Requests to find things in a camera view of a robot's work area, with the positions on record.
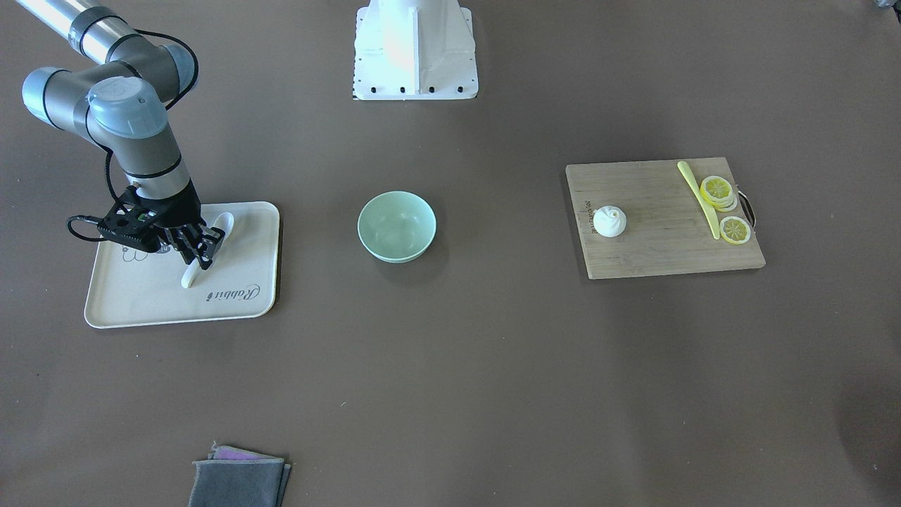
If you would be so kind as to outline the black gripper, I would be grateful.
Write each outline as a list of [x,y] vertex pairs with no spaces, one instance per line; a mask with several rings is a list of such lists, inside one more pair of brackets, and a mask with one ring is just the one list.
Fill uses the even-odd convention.
[[104,239],[145,253],[170,245],[184,263],[196,263],[201,270],[213,265],[226,237],[222,228],[206,227],[194,185],[166,199],[142,198],[130,185],[100,219],[97,230]]

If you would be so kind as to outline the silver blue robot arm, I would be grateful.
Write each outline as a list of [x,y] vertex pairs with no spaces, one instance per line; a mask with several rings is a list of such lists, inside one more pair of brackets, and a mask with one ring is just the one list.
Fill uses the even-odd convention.
[[81,71],[44,67],[23,83],[26,109],[59,130],[118,161],[128,184],[113,187],[104,216],[74,215],[110,241],[145,253],[168,245],[184,263],[209,269],[225,240],[210,227],[170,127],[170,107],[196,86],[199,61],[186,43],[170,37],[152,42],[153,32],[132,28],[121,15],[96,1],[25,1],[23,7],[54,29],[94,66]]

